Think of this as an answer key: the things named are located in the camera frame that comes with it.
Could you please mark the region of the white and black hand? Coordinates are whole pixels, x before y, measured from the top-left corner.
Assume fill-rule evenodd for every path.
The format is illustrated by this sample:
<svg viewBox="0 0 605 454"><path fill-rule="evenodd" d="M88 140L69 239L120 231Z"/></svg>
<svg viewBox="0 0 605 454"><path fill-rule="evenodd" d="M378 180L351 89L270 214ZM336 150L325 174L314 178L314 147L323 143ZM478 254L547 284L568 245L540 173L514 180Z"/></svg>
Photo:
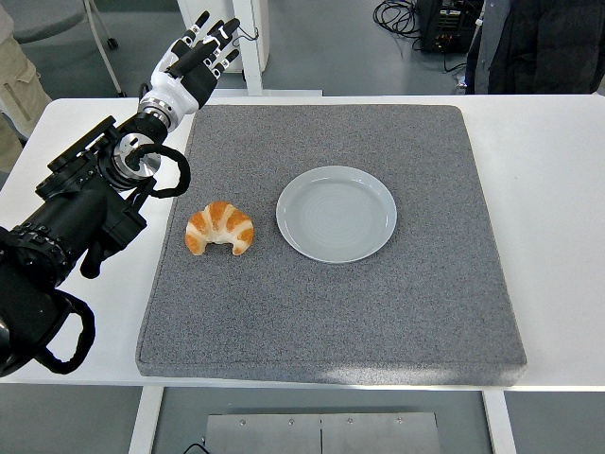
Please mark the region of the white and black hand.
<svg viewBox="0 0 605 454"><path fill-rule="evenodd" d="M221 75L239 55L236 48L226 49L240 21L219 20L203 31L209 18L210 13L204 11L166 50L152 72L150 90L139 101L139 111L158 117L169 131L206 104Z"/></svg>

